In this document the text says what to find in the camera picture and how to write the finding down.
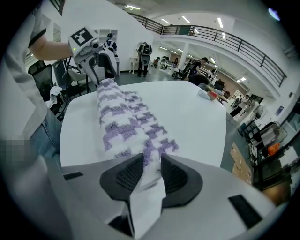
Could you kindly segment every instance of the fan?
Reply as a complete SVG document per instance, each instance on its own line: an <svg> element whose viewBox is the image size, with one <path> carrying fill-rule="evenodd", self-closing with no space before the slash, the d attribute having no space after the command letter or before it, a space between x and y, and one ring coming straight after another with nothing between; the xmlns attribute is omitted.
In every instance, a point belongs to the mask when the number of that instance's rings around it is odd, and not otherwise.
<svg viewBox="0 0 300 240"><path fill-rule="evenodd" d="M263 106L260 105L257 108L255 108L251 113L250 122L243 128L242 131L240 131L240 134L242 135L242 132L245 131L245 129L247 129L255 120L261 118L262 113L263 113Z"/></svg>

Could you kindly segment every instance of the orange bag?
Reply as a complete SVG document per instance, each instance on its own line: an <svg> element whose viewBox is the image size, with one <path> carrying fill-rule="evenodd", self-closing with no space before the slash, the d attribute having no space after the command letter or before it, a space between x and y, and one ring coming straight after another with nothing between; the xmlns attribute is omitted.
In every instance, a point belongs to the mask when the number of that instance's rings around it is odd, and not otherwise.
<svg viewBox="0 0 300 240"><path fill-rule="evenodd" d="M274 145L268 147L268 154L270 156L273 156L278 151L279 147L280 147L280 143L279 142L277 142Z"/></svg>

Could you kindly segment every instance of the black cable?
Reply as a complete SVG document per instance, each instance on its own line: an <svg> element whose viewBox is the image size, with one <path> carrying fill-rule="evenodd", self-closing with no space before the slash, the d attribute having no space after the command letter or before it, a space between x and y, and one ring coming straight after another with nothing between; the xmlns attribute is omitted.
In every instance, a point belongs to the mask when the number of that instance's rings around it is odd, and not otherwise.
<svg viewBox="0 0 300 240"><path fill-rule="evenodd" d="M67 105L68 105L67 75L69 74L68 69L69 69L70 61L71 61L71 57L69 58L69 62L67 63L67 69L66 69L66 72L65 72L64 75L62 76L62 79L63 79L63 77L65 77L65 84L66 84L66 98L67 98L67 101L66 101L66 104L65 104L64 109L61 111L60 115L58 115L57 118L59 118L59 117L63 114L63 112L65 111L65 109L66 109L66 107L67 107Z"/></svg>

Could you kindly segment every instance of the black sleeve trim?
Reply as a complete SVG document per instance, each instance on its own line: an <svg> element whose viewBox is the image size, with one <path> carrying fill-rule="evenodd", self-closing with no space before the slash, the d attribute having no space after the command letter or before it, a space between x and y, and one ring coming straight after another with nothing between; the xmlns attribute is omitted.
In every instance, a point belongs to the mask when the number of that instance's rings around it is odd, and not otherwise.
<svg viewBox="0 0 300 240"><path fill-rule="evenodd" d="M42 30L40 33L38 33L32 40L29 42L29 46L31 47L32 44L34 44L41 36L43 36L46 33L46 29Z"/></svg>

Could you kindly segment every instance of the black and white square marker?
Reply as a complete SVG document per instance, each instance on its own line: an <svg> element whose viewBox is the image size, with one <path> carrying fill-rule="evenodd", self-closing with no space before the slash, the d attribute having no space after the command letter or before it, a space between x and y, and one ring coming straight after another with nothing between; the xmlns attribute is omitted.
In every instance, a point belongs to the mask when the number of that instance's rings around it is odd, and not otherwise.
<svg viewBox="0 0 300 240"><path fill-rule="evenodd" d="M71 38L81 47L82 45L93 39L93 36L86 30L86 28L82 28L74 33Z"/></svg>

